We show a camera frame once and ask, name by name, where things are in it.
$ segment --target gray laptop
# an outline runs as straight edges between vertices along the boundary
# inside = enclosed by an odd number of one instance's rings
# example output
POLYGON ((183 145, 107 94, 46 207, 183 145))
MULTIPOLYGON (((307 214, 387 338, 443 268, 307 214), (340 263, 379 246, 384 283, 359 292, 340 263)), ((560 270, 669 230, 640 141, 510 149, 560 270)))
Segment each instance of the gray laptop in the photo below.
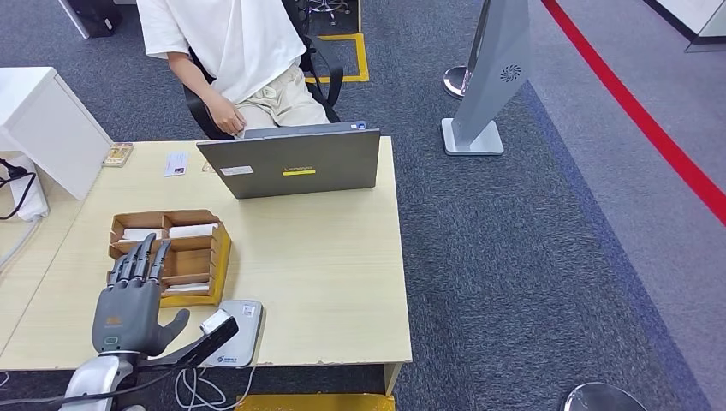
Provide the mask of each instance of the gray laptop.
POLYGON ((197 143, 238 199, 370 188, 376 185, 380 130, 364 122, 265 128, 243 140, 197 143))

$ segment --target black chair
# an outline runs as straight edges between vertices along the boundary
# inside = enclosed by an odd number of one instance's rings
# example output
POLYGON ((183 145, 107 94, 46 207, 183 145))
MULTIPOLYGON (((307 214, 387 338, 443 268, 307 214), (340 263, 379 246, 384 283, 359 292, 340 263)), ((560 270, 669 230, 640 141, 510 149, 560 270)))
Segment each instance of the black chair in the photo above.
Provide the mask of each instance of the black chair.
MULTIPOLYGON (((312 97, 315 98, 315 101, 325 108, 325 114, 330 122, 340 122, 340 118, 333 110, 333 106, 336 105, 342 86, 342 64, 323 40, 315 36, 307 35, 310 15, 307 9, 306 0, 282 0, 282 2, 285 6, 285 10, 288 12, 290 21, 292 21, 293 26, 295 27, 295 31, 297 31, 302 42, 307 48, 305 54, 302 55, 300 68, 304 73, 310 73, 315 78, 314 84, 307 83, 307 90, 310 91, 312 97), (315 67, 312 65, 312 58, 316 55, 323 58, 325 64, 328 66, 328 70, 330 71, 330 88, 328 89, 327 96, 325 96, 323 88, 320 86, 320 79, 318 78, 318 74, 315 73, 315 67)), ((199 62, 199 59, 191 48, 189 49, 189 55, 194 61, 194 64, 202 70, 206 80, 209 83, 212 83, 215 80, 214 77, 206 72, 205 68, 199 62)), ((212 140, 231 140, 234 138, 217 128, 217 125, 209 115, 209 111, 206 109, 204 102, 186 86, 184 86, 184 95, 187 97, 189 111, 192 112, 194 120, 196 120, 207 137, 212 140)))

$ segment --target white t-shirt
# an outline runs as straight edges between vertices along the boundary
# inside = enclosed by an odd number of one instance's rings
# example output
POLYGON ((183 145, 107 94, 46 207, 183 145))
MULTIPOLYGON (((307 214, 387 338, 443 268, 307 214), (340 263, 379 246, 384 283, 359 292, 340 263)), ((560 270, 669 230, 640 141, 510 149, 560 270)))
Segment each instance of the white t-shirt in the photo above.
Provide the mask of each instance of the white t-shirt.
POLYGON ((249 98, 305 52, 281 0, 137 0, 146 54, 192 47, 212 87, 232 103, 249 98))

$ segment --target person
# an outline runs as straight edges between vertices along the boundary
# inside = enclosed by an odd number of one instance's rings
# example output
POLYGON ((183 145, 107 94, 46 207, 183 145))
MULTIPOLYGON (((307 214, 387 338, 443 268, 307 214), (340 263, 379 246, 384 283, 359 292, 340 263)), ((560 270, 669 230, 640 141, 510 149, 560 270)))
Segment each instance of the person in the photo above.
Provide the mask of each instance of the person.
POLYGON ((204 101, 217 127, 327 123, 298 67, 306 51, 280 0, 137 0, 146 54, 204 101), (194 54, 211 85, 189 56, 194 54))

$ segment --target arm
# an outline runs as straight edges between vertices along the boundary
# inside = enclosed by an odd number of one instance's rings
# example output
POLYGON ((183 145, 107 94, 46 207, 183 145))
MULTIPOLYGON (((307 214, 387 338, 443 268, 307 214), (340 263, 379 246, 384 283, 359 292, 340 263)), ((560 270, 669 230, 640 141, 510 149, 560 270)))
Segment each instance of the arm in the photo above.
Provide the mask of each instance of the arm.
POLYGON ((246 126, 245 118, 235 105, 206 82, 201 70, 186 53, 168 52, 169 68, 205 103, 217 127, 228 134, 237 134, 246 126))

